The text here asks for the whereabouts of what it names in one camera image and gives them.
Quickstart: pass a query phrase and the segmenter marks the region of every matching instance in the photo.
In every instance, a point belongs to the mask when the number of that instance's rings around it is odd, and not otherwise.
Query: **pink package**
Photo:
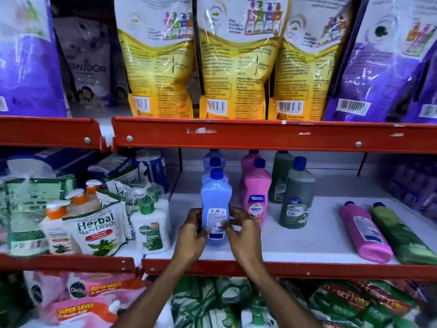
[[[82,328],[109,328],[117,321],[117,309],[118,303],[111,305],[103,297],[85,297],[50,304],[40,318],[49,325],[74,327],[76,323]]]
[[[250,149],[249,154],[241,159],[241,180],[239,187],[240,202],[243,202],[247,190],[246,184],[244,183],[244,177],[254,168],[255,159],[262,159],[258,153],[258,149]]]
[[[118,300],[120,308],[126,309],[144,292],[147,284],[135,274],[70,273],[67,290],[71,298],[99,296],[108,303]]]
[[[41,310],[49,304],[70,298],[65,273],[60,272],[23,272],[30,299]]]
[[[241,206],[254,217],[254,221],[263,226],[267,214],[268,192],[272,177],[264,168],[264,159],[255,159],[254,167],[244,176],[246,191]]]
[[[393,258],[391,247],[367,209],[348,201],[338,212],[360,257],[378,264],[385,264]]]

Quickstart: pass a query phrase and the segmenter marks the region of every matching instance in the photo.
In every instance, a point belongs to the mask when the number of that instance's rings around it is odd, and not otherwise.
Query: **forearm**
[[[171,261],[158,279],[121,315],[112,328],[153,328],[184,272],[183,264]]]
[[[322,324],[269,274],[263,263],[254,265],[248,275],[272,310],[280,328],[322,328]]]

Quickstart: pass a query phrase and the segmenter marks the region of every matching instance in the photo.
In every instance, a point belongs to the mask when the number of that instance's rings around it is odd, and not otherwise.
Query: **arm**
[[[200,258],[205,248],[207,230],[201,224],[201,209],[191,209],[179,230],[170,264],[158,279],[121,315],[112,328],[153,328],[180,278]]]
[[[258,287],[279,327],[322,328],[322,323],[302,308],[267,271],[261,251],[261,228],[243,209],[230,207],[229,213],[241,226],[241,231],[238,232],[229,223],[224,223],[232,253]]]

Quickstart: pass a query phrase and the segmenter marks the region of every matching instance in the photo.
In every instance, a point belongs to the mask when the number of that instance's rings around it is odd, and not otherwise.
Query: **blue bottle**
[[[227,241],[226,233],[221,225],[223,220],[229,221],[229,200],[232,187],[223,179],[223,170],[211,169],[211,180],[200,190],[202,197],[202,227],[211,228],[206,237],[206,244],[220,246]]]
[[[221,169],[220,165],[221,165],[221,160],[219,157],[212,157],[211,159],[209,159],[209,168],[202,173],[202,185],[204,185],[206,182],[208,182],[211,179],[211,176],[210,176],[211,169],[214,169],[214,168]],[[227,183],[229,183],[228,176],[226,176],[225,173],[223,173],[223,179]]]
[[[205,170],[209,169],[209,159],[211,159],[212,157],[219,157],[221,160],[220,169],[225,168],[225,164],[226,164],[225,157],[221,155],[218,149],[210,149],[209,152],[206,153],[205,157],[203,158],[203,169]]]

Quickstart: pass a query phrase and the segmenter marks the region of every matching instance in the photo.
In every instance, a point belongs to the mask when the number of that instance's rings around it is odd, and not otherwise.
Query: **hand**
[[[246,274],[253,279],[255,270],[264,267],[261,228],[244,209],[229,207],[229,215],[235,218],[231,220],[232,224],[241,226],[241,231],[235,231],[229,222],[223,223],[232,253]]]
[[[172,261],[179,263],[184,271],[200,258],[205,248],[206,236],[210,230],[201,229],[201,221],[202,209],[190,209],[185,223],[179,229]]]

